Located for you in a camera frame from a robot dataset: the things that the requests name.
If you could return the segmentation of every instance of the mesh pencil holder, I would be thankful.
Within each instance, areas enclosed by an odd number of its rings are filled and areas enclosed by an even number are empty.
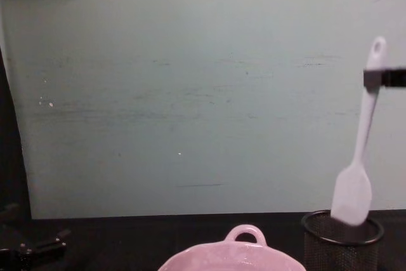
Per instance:
[[[351,227],[317,211],[302,219],[306,271],[376,271],[378,247],[384,229],[368,218]]]

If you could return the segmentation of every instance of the spatula head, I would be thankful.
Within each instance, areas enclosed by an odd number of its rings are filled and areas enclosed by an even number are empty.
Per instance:
[[[361,225],[368,216],[372,189],[361,164],[352,164],[337,177],[331,216],[349,225]]]

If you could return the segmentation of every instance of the pink ceramic dish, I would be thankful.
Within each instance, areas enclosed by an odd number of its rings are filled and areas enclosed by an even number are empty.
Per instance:
[[[257,243],[235,241],[249,233]],[[259,228],[239,225],[221,242],[199,244],[170,258],[158,271],[306,271],[296,260],[269,248]]]

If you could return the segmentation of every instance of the bowl handle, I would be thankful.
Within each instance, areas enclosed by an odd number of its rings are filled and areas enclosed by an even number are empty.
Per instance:
[[[235,241],[236,238],[243,234],[248,233],[255,237],[256,242],[261,246],[266,247],[266,239],[261,230],[253,225],[239,225],[238,227],[233,228],[230,233],[228,233],[225,241]]]

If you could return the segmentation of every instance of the black countertop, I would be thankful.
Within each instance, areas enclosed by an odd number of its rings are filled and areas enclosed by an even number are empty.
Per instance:
[[[157,270],[172,255],[207,242],[222,241],[240,224],[259,227],[271,248],[303,261],[304,213],[187,215],[33,220],[19,226],[31,241],[53,237],[69,228],[63,261],[36,268],[48,270],[146,271]],[[380,270],[406,270],[406,210],[374,211],[385,228],[380,245]],[[239,240],[252,241],[252,236]]]

